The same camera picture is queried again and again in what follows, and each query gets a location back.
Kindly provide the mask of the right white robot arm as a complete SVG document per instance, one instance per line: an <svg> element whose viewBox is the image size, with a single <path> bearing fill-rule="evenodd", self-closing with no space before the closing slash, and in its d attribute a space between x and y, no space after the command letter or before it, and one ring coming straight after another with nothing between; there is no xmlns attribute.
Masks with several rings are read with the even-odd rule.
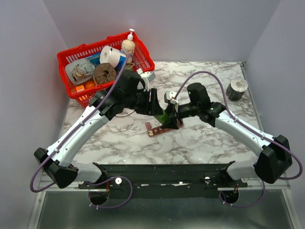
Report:
<svg viewBox="0 0 305 229"><path fill-rule="evenodd" d="M260 131L235 115L229 115L225 106L219 102L211 102L206 88L201 83L187 86L190 98L188 104L180 105L174 98L175 92L166 92L164 101L168 104L166 113L168 121L163 128L177 129L178 122L184 118L197 116L212 127L221 129L247 146L255 158L243 162L230 162L222 168L220 183L230 187L242 178L260 178L273 184L292 165L292 157L285 149L289 147L287 138L282 135L274 138Z"/></svg>

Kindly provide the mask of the green pill bottle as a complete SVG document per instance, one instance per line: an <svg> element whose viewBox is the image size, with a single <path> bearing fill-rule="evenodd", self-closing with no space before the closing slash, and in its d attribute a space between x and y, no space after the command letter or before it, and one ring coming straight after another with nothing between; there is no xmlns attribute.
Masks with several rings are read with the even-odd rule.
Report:
<svg viewBox="0 0 305 229"><path fill-rule="evenodd" d="M170 120L169 115L168 115L165 111L163 111L163 114L162 114L162 115L156 116L156 119L157 119L158 122L161 123L162 125L165 124L165 123L167 123L167 122Z"/></svg>

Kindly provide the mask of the brown weekly pill organizer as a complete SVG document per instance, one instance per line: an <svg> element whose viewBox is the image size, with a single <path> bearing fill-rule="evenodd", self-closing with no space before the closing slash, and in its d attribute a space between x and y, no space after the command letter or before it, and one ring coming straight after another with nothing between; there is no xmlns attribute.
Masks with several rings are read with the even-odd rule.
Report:
<svg viewBox="0 0 305 229"><path fill-rule="evenodd" d="M146 122L145 127L146 127L146 130L147 130L147 133L148 133L148 130L152 130L153 133L154 133L154 136L157 136L157 135L160 135L160 134L163 134L163 133L174 130L174 129L161 129L161 126L152 127L150 122Z"/></svg>

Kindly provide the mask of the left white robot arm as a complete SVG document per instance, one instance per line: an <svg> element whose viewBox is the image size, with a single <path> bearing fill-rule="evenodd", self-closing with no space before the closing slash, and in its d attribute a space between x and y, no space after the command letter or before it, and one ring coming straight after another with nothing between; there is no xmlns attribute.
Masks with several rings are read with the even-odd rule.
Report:
<svg viewBox="0 0 305 229"><path fill-rule="evenodd" d="M72 161L91 136L125 108L141 115L163 114L157 89L150 88L142 75L125 70L111 87L95 93L81 117L57 142L34 152L39 169L59 188L74 181L88 181L94 188L102 188L106 177L98 164L74 164Z"/></svg>

